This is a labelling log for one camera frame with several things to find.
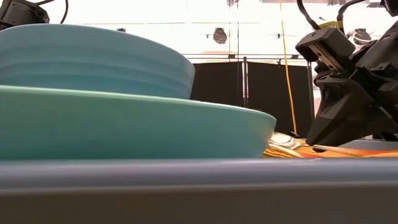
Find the black partition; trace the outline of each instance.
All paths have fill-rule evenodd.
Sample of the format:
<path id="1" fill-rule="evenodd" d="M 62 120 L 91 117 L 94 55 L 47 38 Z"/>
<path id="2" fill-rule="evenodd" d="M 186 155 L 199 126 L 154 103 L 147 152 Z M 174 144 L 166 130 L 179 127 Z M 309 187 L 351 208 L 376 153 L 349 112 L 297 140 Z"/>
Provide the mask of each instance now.
<path id="1" fill-rule="evenodd" d="M 243 106 L 242 63 L 195 63 L 191 100 Z"/>
<path id="2" fill-rule="evenodd" d="M 312 86 L 307 67 L 290 66 L 297 134 L 305 137 L 313 122 Z M 285 65 L 248 62 L 248 107 L 261 110 L 277 118 L 276 131 L 293 131 L 292 112 L 285 73 Z"/>

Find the stacked bowls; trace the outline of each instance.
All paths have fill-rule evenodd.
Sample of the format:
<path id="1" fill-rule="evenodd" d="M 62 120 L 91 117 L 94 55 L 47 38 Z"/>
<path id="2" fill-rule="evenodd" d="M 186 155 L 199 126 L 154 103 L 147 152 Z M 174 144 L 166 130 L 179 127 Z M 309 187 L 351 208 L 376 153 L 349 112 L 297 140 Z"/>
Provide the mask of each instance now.
<path id="1" fill-rule="evenodd" d="M 0 32 L 0 159 L 259 157 L 275 118 L 188 100 L 178 52 L 113 30 L 62 24 Z"/>

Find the bowl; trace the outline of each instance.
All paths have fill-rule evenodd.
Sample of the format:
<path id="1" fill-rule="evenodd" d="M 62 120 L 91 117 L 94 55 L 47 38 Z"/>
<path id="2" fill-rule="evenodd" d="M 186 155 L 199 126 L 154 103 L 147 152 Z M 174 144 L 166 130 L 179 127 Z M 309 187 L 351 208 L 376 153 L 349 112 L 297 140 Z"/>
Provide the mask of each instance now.
<path id="1" fill-rule="evenodd" d="M 180 53 L 115 30 L 32 24 L 1 31 L 0 85 L 189 99 L 195 75 Z"/>
<path id="2" fill-rule="evenodd" d="M 155 96 L 0 86 L 0 160 L 258 158 L 271 115 Z"/>

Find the metal pole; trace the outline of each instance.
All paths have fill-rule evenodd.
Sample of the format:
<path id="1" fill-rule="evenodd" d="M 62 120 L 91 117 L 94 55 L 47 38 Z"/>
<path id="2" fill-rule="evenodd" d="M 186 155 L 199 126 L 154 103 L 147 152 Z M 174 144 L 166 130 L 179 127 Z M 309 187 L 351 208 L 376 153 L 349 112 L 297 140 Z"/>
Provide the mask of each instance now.
<path id="1" fill-rule="evenodd" d="M 249 83 L 248 83 L 248 58 L 243 57 L 243 104 L 247 108 L 249 105 Z"/>
<path id="2" fill-rule="evenodd" d="M 308 90 L 310 97 L 310 112 L 311 112 L 311 123 L 315 119 L 315 109 L 314 109 L 314 98 L 313 98 L 313 80 L 312 80 L 312 64 L 307 62 L 307 74 L 308 74 Z"/>

